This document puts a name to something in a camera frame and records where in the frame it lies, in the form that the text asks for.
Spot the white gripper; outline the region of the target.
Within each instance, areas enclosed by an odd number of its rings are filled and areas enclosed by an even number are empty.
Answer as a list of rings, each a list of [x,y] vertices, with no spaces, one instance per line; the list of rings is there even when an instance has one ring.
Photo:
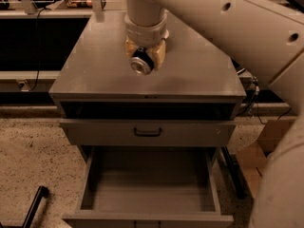
[[[153,26],[140,26],[132,22],[128,15],[125,16],[124,22],[127,36],[124,48],[127,58],[137,57],[142,47],[149,48],[147,54],[154,63],[154,69],[159,70],[166,54],[166,42],[164,39],[169,36],[167,15],[165,14],[160,22]]]

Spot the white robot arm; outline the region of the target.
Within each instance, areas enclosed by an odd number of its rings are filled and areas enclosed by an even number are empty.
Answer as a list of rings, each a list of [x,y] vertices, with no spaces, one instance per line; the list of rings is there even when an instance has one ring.
[[[250,70],[297,114],[268,160],[249,228],[304,228],[303,14],[269,0],[151,0]]]

